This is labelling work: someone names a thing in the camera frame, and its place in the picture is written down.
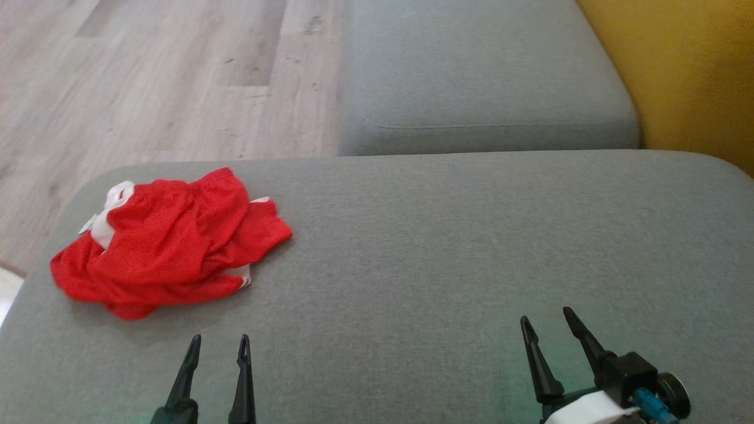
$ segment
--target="gray fabric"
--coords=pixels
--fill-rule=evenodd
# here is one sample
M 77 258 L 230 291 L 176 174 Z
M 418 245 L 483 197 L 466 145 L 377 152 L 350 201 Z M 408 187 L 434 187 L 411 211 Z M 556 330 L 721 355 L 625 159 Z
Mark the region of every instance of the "gray fabric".
M 630 98 L 572 0 L 353 0 L 342 155 L 633 149 Z
M 0 422 L 148 422 L 195 333 L 201 422 L 225 422 L 248 333 L 262 423 L 532 424 L 521 315 L 567 389 L 591 381 L 564 305 L 607 348 L 680 377 L 689 423 L 754 419 L 754 182 L 729 164 L 649 151 L 232 162 L 295 232 L 250 290 L 123 322 L 53 286 L 47 261 L 110 186 L 223 165 L 129 167 L 78 193 L 0 330 Z

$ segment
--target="gray upholstered surface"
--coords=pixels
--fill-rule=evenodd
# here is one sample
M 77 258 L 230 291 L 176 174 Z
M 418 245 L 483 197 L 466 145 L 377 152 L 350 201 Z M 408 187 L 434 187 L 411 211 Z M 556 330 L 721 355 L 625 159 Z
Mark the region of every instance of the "gray upholstered surface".
M 638 146 L 630 98 L 573 0 L 349 6 L 342 155 Z
M 752 422 L 754 181 L 679 152 L 595 151 L 232 162 L 294 239 L 250 290 L 123 322 L 73 303 L 47 260 L 125 179 L 85 186 L 0 330 L 0 422 L 146 422 L 195 333 L 202 423 L 225 422 L 248 333 L 260 423 L 532 424 L 519 318 L 567 389 L 590 371 L 560 309 L 609 349 L 679 376 L 689 423 Z

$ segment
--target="floor plank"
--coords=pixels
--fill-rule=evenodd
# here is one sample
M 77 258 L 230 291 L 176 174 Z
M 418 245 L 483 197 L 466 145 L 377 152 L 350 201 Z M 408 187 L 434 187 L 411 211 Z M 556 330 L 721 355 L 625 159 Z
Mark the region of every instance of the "floor plank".
M 0 2 L 0 261 L 122 165 L 334 155 L 345 1 Z

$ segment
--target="mustard yellow backrest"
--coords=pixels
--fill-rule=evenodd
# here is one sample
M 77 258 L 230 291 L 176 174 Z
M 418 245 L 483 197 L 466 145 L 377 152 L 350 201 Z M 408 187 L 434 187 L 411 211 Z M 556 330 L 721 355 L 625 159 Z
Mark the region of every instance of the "mustard yellow backrest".
M 628 88 L 644 147 L 754 176 L 754 0 L 578 0 Z

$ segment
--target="red cloth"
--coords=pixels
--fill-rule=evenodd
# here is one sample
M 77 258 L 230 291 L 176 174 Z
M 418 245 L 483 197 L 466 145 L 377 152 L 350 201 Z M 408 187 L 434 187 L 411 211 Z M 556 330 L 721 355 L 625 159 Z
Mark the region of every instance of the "red cloth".
M 223 270 L 259 261 L 292 235 L 275 203 L 249 203 L 229 168 L 194 183 L 136 185 L 107 222 L 115 230 L 107 250 L 87 230 L 50 261 L 50 270 L 72 299 L 104 303 L 126 320 L 144 318 L 159 305 L 234 293 L 243 279 Z

